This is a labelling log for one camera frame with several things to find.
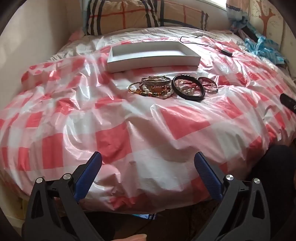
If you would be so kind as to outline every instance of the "beige plaid pillowcase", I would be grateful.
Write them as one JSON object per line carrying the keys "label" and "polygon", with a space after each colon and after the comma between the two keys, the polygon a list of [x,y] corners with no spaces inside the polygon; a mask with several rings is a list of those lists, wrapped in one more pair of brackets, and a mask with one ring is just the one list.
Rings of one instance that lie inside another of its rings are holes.
{"label": "beige plaid pillowcase", "polygon": [[110,2],[91,0],[88,5],[88,35],[102,35],[126,28],[158,27],[153,0]]}
{"label": "beige plaid pillowcase", "polygon": [[209,15],[204,11],[167,0],[154,0],[154,3],[157,4],[160,26],[183,26],[207,30]]}

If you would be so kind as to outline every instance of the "white box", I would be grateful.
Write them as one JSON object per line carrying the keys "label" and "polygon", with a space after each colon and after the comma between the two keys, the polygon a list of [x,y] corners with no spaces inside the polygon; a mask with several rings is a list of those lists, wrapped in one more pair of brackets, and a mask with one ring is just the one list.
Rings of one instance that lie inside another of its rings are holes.
{"label": "white box", "polygon": [[200,56],[181,42],[155,41],[111,47],[107,69],[110,73],[160,66],[198,66]]}

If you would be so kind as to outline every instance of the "red and white checkered tablecloth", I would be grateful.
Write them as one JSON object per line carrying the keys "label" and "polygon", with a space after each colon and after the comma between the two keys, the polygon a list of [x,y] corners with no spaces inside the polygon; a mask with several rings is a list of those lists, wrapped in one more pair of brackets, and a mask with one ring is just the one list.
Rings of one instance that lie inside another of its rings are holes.
{"label": "red and white checkered tablecloth", "polygon": [[[122,41],[178,41],[174,37]],[[0,170],[19,195],[36,178],[72,173],[94,151],[103,156],[83,208],[152,213],[206,199],[193,165],[202,151],[225,173],[243,178],[271,144],[289,144],[296,116],[279,101],[295,85],[277,67],[242,52],[232,41],[195,45],[198,67],[169,66],[109,74],[110,45],[90,55],[31,66],[24,90],[0,111]],[[162,100],[128,92],[148,75],[206,76],[219,85],[201,102]]]}

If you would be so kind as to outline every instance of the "blue gripper pad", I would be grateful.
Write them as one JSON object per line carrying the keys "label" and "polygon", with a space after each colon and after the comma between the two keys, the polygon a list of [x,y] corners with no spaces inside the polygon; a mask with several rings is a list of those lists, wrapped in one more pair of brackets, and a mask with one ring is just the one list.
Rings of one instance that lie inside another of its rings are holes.
{"label": "blue gripper pad", "polygon": [[212,170],[210,165],[205,159],[205,156],[202,152],[198,152],[194,156],[194,166],[202,179],[202,182],[209,191],[211,197],[218,201],[221,201],[223,198],[223,185],[215,172]]}
{"label": "blue gripper pad", "polygon": [[78,178],[75,185],[74,198],[77,202],[86,197],[92,183],[94,182],[94,179],[102,166],[102,155],[97,152],[84,165],[86,165],[86,168]]}

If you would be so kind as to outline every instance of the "tree decal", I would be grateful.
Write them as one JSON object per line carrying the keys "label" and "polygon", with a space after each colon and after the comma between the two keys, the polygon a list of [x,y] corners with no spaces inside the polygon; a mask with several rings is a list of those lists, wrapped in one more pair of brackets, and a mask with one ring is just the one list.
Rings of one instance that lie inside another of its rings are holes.
{"label": "tree decal", "polygon": [[[271,8],[269,8],[268,9],[268,15],[265,15],[264,11],[263,11],[263,8],[262,8],[262,0],[259,0],[259,1],[256,1],[256,2],[258,3],[260,9],[258,9],[256,3],[253,2],[253,5],[255,7],[253,10],[255,10],[256,12],[255,12],[255,14],[252,14],[252,16],[253,17],[259,17],[263,21],[263,33],[262,34],[264,36],[266,36],[268,21],[269,21],[269,19],[271,17],[275,16],[275,14],[272,12]],[[277,25],[277,22],[276,21],[271,21],[270,24],[275,27]]]}

